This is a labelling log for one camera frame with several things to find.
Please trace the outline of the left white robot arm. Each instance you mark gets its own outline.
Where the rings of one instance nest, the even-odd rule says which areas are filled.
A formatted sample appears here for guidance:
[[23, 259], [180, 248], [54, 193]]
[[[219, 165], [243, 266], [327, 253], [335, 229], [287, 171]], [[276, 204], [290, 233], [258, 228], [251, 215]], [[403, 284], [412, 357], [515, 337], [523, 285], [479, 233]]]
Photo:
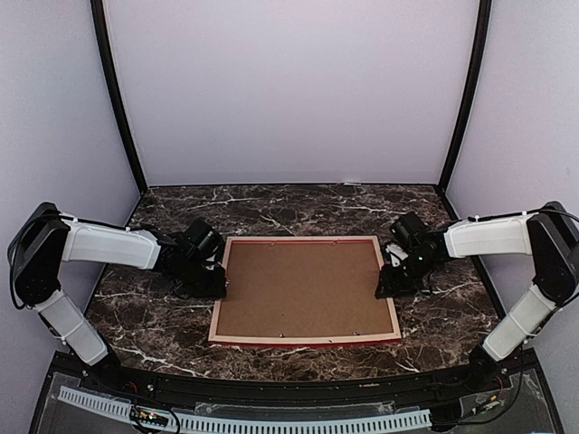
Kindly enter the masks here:
[[151, 271], [173, 280], [180, 298], [222, 299], [227, 291], [222, 265], [225, 241], [197, 219], [183, 231], [152, 226], [131, 228], [82, 219], [40, 203], [6, 250], [14, 307], [32, 309], [86, 366], [108, 394], [128, 386], [127, 373], [105, 338], [64, 289], [71, 270], [98, 273], [109, 265]]

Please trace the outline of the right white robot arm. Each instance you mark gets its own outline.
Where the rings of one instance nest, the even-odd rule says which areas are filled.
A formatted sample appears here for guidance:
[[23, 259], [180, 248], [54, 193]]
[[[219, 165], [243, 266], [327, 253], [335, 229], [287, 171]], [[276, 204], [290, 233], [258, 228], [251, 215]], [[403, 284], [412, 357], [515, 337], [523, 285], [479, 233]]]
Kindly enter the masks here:
[[398, 217], [389, 231], [375, 297], [409, 297], [426, 277], [456, 259], [478, 257], [509, 310], [469, 355], [461, 383], [481, 392], [497, 365], [578, 298], [578, 218], [557, 201], [538, 208], [473, 216], [439, 229], [415, 212]]

